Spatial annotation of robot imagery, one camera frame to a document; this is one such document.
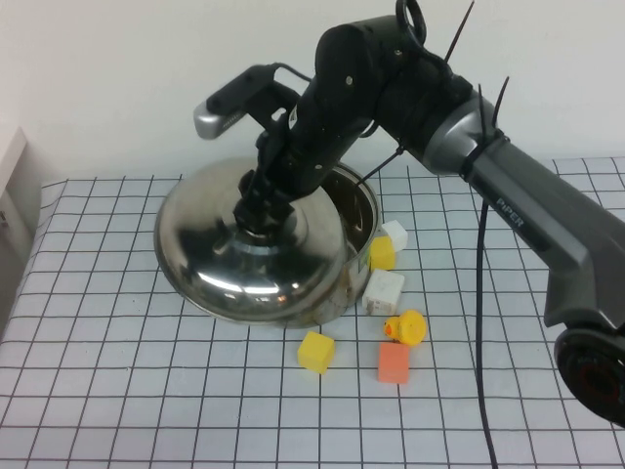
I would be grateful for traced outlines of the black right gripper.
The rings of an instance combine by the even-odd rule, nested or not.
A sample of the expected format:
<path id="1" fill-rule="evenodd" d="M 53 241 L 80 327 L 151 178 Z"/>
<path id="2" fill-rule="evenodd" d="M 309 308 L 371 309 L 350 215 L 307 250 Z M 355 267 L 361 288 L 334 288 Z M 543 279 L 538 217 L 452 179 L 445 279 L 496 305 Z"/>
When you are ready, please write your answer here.
<path id="1" fill-rule="evenodd" d="M 341 85 L 311 85 L 259 142 L 255 176 L 238 183 L 233 215 L 251 233 L 281 227 L 293 212 L 292 196 L 315 191 L 373 120 L 375 94 Z"/>

